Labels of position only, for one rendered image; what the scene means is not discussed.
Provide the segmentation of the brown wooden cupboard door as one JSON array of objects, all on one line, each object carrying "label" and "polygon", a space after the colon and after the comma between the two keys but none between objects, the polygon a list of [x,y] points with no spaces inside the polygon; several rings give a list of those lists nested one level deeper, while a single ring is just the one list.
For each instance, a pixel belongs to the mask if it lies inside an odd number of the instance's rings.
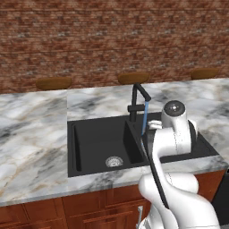
[{"label": "brown wooden cupboard door", "polygon": [[68,229],[61,198],[0,207],[0,229]]},{"label": "brown wooden cupboard door", "polygon": [[136,229],[138,207],[144,218],[150,208],[137,186],[63,197],[69,229]]}]

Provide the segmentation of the black dishwasher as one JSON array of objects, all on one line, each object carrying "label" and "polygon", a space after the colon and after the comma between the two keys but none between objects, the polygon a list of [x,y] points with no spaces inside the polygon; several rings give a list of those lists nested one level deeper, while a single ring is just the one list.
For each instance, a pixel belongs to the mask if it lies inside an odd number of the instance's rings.
[{"label": "black dishwasher", "polygon": [[216,195],[212,200],[212,205],[220,225],[229,225],[229,173],[225,173]]}]

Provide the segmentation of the black tap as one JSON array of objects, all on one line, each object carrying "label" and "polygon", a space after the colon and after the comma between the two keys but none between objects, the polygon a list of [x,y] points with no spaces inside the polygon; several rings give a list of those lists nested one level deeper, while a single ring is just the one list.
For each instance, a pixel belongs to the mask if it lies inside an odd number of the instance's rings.
[{"label": "black tap", "polygon": [[[145,99],[144,104],[137,104],[137,92],[139,92]],[[148,102],[151,100],[151,96],[148,92],[139,84],[135,83],[132,88],[131,104],[127,106],[127,110],[130,113],[130,121],[135,122],[137,118],[137,113],[143,111],[144,114],[148,112]]]}]

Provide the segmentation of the silver sink drain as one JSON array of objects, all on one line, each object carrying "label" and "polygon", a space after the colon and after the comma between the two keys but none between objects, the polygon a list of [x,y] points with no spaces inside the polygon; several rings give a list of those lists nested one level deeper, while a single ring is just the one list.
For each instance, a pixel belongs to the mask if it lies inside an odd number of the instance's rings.
[{"label": "silver sink drain", "polygon": [[123,160],[120,157],[109,157],[106,160],[107,167],[117,167],[123,164]]}]

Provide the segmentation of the brown wooden stool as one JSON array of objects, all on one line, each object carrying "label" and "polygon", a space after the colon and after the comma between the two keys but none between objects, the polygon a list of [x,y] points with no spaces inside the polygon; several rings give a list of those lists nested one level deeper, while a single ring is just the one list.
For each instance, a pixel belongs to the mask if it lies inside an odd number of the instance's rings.
[{"label": "brown wooden stool", "polygon": [[68,89],[71,85],[70,77],[47,77],[36,80],[36,86],[41,90]]},{"label": "brown wooden stool", "polygon": [[149,73],[147,72],[127,72],[127,73],[122,73],[117,77],[117,80],[122,85],[144,83],[148,79],[149,79]]},{"label": "brown wooden stool", "polygon": [[193,80],[212,79],[217,76],[219,70],[217,68],[199,68],[191,72]]}]

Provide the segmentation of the brown wooden cupboard panel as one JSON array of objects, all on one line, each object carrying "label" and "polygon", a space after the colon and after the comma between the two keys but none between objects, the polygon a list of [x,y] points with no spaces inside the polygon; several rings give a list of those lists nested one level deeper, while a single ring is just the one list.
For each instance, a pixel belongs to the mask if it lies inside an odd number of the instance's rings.
[{"label": "brown wooden cupboard panel", "polygon": [[224,174],[225,170],[196,174],[195,177],[199,182],[198,194],[205,199],[212,201]]}]

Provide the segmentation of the black double sink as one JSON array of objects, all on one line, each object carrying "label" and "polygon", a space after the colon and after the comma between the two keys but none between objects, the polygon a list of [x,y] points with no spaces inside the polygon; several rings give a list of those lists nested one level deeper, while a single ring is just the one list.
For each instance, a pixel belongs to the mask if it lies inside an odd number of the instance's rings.
[{"label": "black double sink", "polygon": [[[69,121],[68,175],[75,177],[147,165],[140,148],[142,121],[142,114],[137,115],[135,123],[127,115]],[[123,164],[107,167],[109,157],[120,157]]]}]

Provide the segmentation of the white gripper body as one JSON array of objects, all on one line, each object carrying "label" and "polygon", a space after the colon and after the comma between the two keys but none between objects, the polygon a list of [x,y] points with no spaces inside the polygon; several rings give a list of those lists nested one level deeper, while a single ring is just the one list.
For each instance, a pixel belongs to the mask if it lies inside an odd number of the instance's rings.
[{"label": "white gripper body", "polygon": [[152,129],[162,129],[163,128],[162,122],[158,121],[158,120],[148,121],[148,126],[149,126],[150,130],[152,130]]}]

